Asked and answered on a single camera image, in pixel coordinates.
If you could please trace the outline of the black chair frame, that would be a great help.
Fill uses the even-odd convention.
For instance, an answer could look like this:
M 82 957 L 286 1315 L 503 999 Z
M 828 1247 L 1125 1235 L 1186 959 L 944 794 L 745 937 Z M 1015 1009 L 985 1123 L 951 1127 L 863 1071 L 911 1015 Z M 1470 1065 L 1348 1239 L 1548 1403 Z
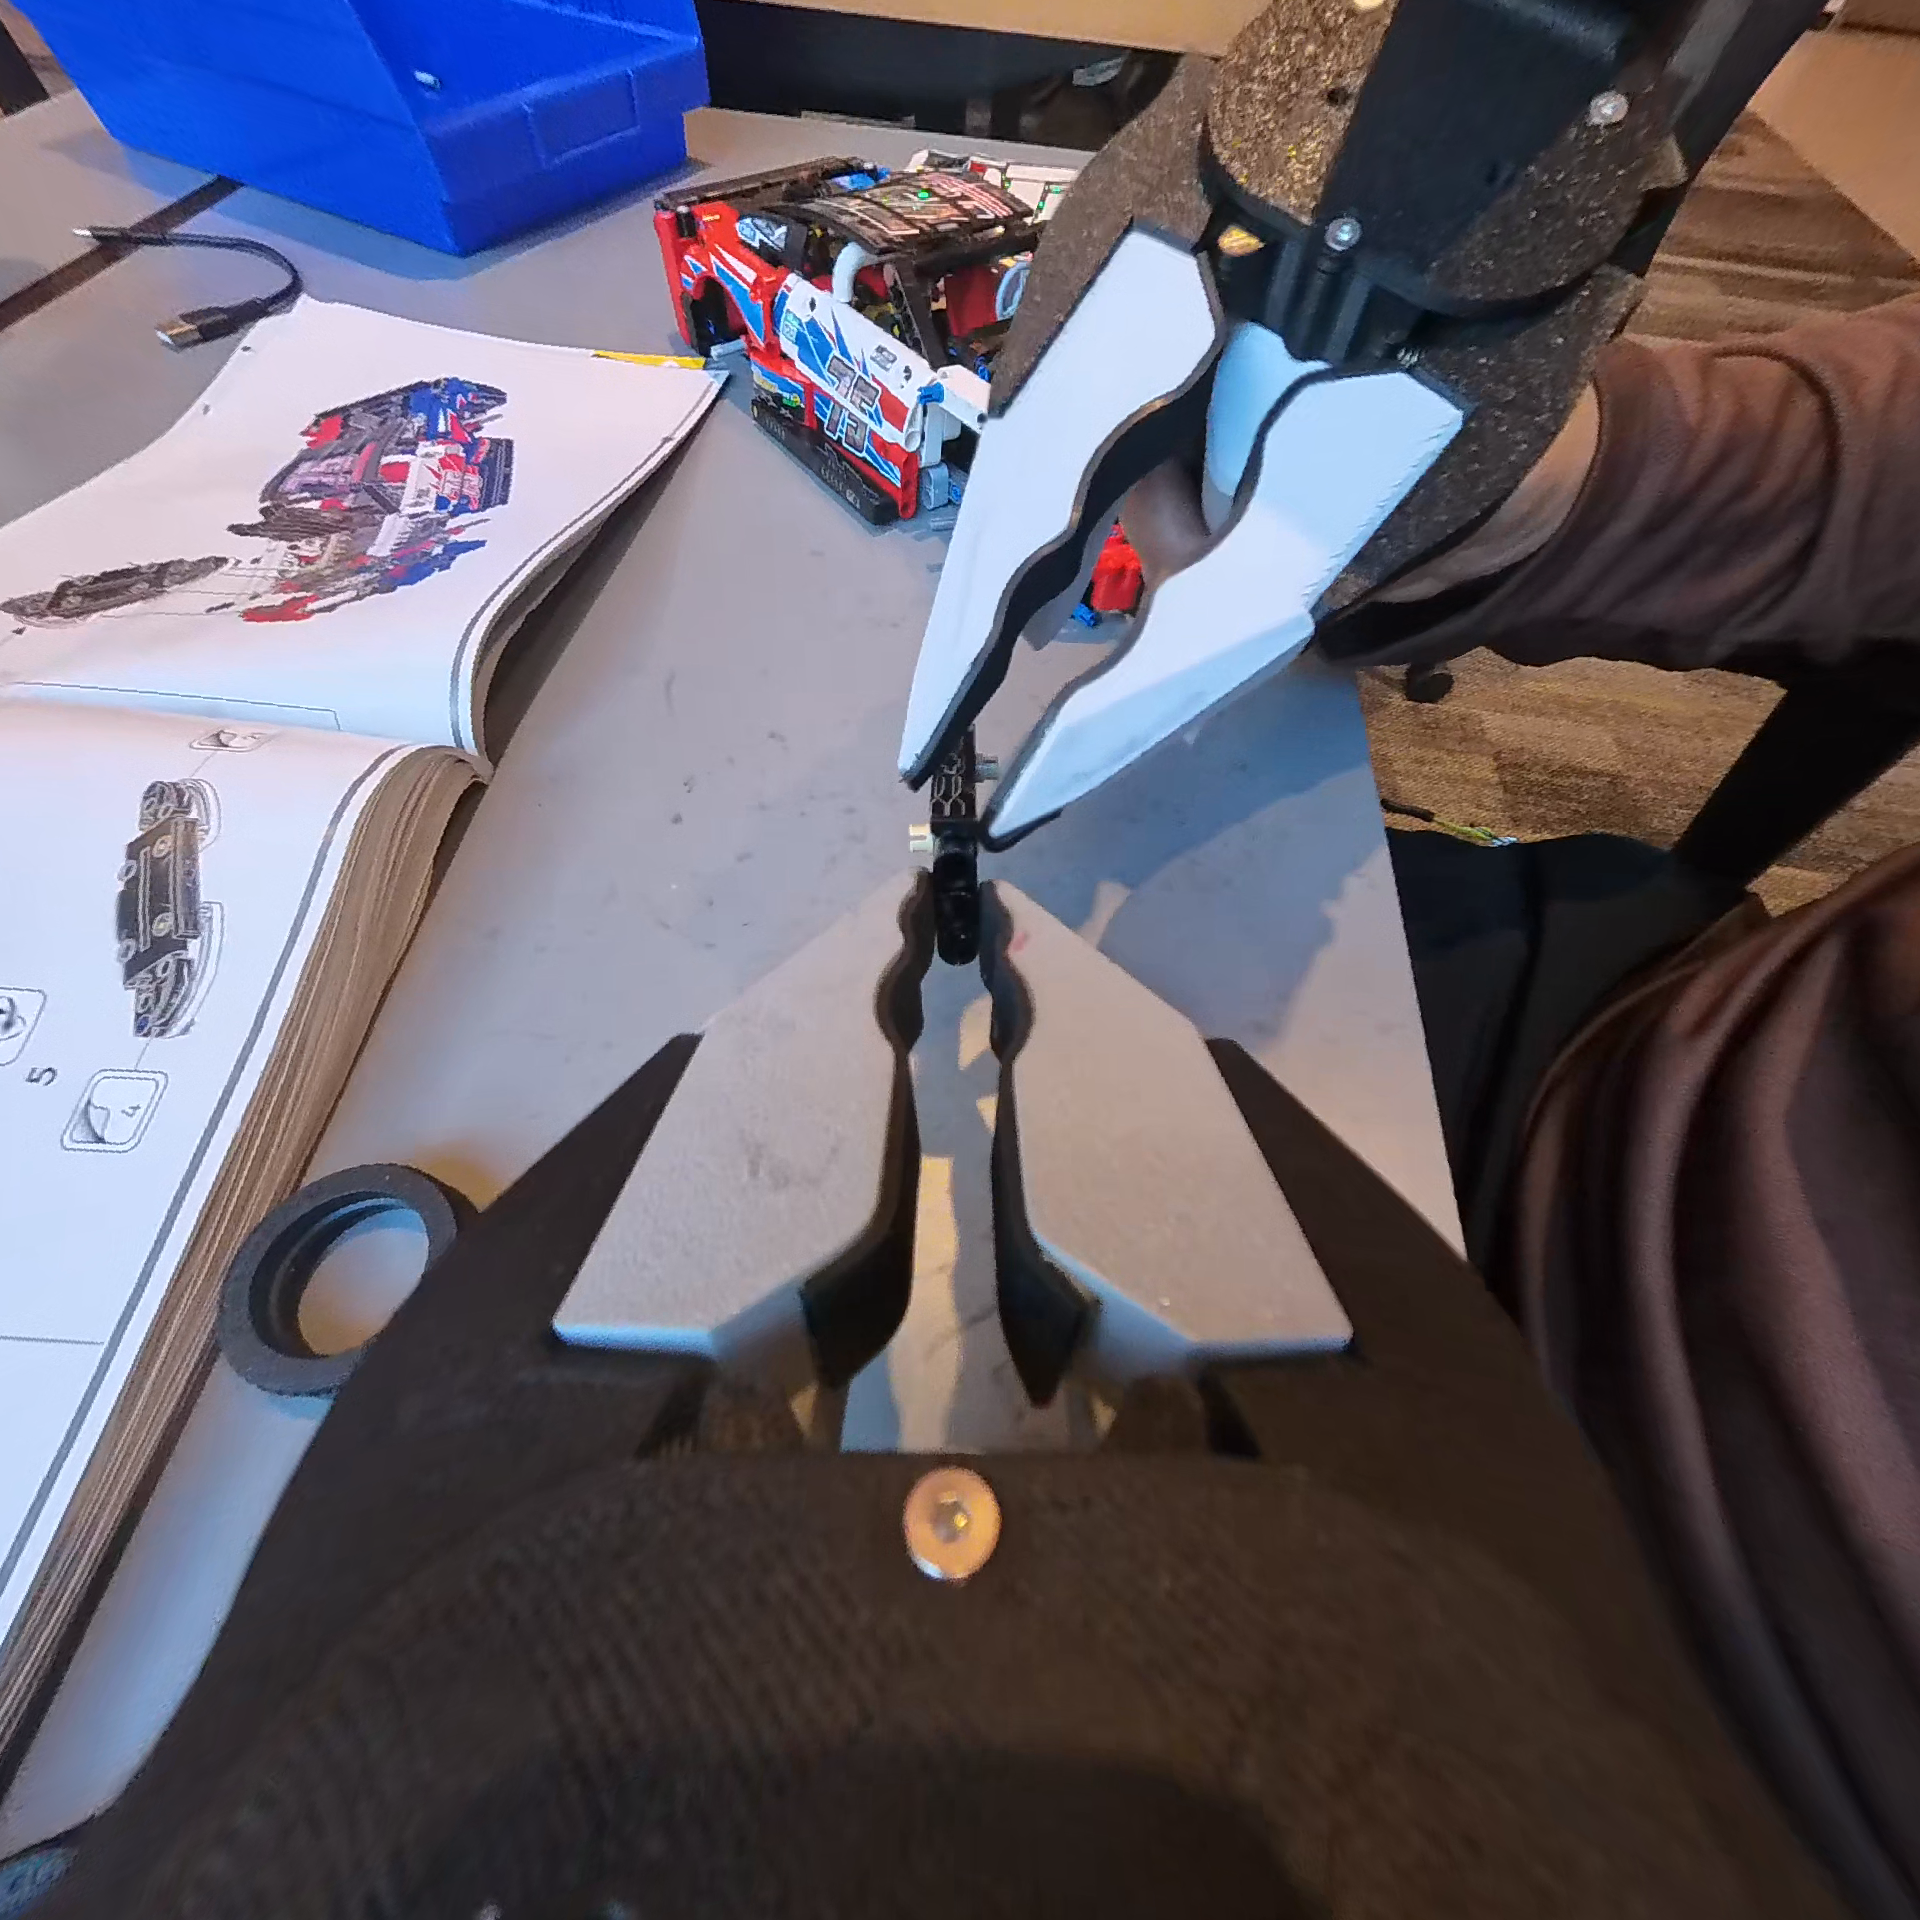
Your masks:
M 1918 742 L 1916 646 L 1871 643 L 1836 665 L 1770 667 L 1783 691 L 1670 849 L 1687 873 L 1743 889 Z

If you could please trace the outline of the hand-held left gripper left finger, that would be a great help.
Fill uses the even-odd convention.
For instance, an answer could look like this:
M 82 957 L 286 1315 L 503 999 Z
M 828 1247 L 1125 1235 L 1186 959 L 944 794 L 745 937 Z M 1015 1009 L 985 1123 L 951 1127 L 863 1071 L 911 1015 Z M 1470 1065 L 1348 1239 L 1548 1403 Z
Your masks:
M 910 1300 L 918 1036 L 920 882 L 894 878 L 698 1030 L 556 1338 L 844 1394 Z

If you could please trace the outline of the person's right hand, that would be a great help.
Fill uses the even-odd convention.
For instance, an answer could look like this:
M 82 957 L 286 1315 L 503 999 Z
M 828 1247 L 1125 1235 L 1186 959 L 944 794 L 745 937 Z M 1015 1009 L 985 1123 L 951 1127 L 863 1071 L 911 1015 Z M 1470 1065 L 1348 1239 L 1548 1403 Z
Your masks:
M 1313 652 L 1336 665 L 1439 665 L 1474 652 L 1485 618 L 1562 527 L 1599 446 L 1597 378 L 1512 494 L 1437 551 L 1334 614 Z

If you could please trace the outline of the black patterned toy beam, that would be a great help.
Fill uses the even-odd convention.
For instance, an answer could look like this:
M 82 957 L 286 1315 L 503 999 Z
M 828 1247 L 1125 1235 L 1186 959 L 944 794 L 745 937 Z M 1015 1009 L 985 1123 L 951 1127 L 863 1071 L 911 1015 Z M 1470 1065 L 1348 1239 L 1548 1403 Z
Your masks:
M 968 726 L 928 780 L 928 821 L 920 834 L 924 852 L 940 857 L 975 852 L 981 834 L 981 794 L 991 796 L 998 780 L 998 756 L 982 751 Z

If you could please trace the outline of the black toy tire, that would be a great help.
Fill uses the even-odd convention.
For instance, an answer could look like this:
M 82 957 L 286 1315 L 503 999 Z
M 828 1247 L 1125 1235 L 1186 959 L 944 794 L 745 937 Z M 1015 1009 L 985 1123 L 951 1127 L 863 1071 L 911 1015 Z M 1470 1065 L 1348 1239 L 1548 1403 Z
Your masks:
M 237 1243 L 218 1286 L 218 1356 L 253 1390 L 332 1402 L 375 1335 L 322 1353 L 302 1333 L 302 1302 L 327 1252 L 384 1215 L 423 1233 L 423 1263 L 439 1261 L 474 1221 L 473 1201 L 407 1163 L 332 1170 L 279 1201 Z

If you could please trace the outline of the blue plastic bin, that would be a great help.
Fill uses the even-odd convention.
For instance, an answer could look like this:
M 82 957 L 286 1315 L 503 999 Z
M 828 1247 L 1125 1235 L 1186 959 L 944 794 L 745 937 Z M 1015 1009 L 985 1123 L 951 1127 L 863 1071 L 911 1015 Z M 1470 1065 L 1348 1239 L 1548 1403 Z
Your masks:
M 24 3 L 121 143 L 471 257 L 672 174 L 693 3 Z

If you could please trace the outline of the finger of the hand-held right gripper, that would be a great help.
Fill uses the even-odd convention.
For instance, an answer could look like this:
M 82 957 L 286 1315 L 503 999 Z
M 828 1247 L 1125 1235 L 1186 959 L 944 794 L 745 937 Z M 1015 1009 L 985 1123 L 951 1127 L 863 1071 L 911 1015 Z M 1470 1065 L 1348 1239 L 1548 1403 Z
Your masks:
M 1466 420 L 1421 375 L 1317 373 L 1277 401 L 1231 517 L 1066 686 L 998 780 L 981 831 L 1008 849 L 1300 654 L 1313 609 Z
M 1201 402 L 1222 311 L 1198 253 L 1129 231 L 978 431 L 913 678 L 898 774 L 924 786 L 1090 577 L 1125 490 Z

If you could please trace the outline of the person's right forearm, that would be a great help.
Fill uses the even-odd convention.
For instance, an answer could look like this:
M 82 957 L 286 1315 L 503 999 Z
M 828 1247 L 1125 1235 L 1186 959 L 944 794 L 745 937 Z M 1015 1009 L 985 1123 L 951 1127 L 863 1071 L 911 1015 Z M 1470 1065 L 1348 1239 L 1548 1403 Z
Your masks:
M 1620 343 L 1567 519 L 1479 609 L 1506 661 L 1916 684 L 1918 303 Z

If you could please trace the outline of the red toy car model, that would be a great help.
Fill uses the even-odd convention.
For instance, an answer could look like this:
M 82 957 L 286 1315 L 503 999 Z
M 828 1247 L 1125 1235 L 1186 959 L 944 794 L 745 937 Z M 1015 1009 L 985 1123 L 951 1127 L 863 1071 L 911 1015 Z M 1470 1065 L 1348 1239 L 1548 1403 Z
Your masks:
M 831 155 L 656 199 L 684 343 L 738 358 L 752 419 L 873 526 L 956 509 L 994 364 L 1072 167 Z

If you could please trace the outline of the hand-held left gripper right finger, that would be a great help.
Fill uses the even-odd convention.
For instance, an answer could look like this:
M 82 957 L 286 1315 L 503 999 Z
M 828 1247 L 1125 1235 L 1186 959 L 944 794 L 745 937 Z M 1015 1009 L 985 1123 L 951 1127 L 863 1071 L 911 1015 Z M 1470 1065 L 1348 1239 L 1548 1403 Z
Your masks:
M 1343 1353 L 1353 1321 L 1196 1025 L 1001 879 L 981 975 L 998 1325 L 1029 1402 Z

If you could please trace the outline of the grey desk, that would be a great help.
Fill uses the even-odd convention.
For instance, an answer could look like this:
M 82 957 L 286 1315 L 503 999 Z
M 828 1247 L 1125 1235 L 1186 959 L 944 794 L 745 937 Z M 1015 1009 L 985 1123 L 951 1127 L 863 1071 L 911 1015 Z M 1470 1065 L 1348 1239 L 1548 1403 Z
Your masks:
M 456 259 L 125 159 L 153 222 L 292 259 L 309 295 L 525 343 L 670 353 L 646 188 Z M 168 353 L 157 319 L 264 281 L 213 246 L 135 250 L 4 329 L 4 517 L 143 449 L 233 345 Z M 484 1204 L 656 1046 L 688 1034 L 906 863 L 898 781 L 936 540 L 882 535 L 750 423 L 730 390 L 612 514 L 506 643 L 474 788 L 415 942 L 297 1170 L 437 1172 Z M 1353 677 L 1300 661 L 1042 828 L 998 870 L 1207 1037 L 1239 1042 L 1453 1247 L 1375 769 Z M 918 1273 L 847 1441 L 1042 1447 L 991 1321 L 982 990 L 936 967 L 917 1046 Z M 325 1406 L 214 1361 L 86 1635 L 14 1764 L 4 1853 L 105 1811 L 223 1623 Z

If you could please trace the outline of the person's brown shirt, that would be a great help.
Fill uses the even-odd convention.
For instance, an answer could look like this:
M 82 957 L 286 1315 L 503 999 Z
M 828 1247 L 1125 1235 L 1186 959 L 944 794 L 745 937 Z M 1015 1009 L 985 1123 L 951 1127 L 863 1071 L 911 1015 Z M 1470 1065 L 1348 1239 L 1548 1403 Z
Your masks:
M 1620 987 L 1526 1116 L 1498 1283 L 1861 1915 L 1918 1891 L 1918 852 Z

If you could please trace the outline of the open instruction booklet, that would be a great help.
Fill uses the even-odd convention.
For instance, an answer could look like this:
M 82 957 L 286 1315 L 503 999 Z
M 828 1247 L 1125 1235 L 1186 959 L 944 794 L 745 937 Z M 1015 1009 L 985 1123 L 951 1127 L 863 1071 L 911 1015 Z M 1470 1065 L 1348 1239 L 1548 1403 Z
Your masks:
M 495 646 L 724 379 L 302 300 L 4 527 L 4 1769 L 492 773 Z

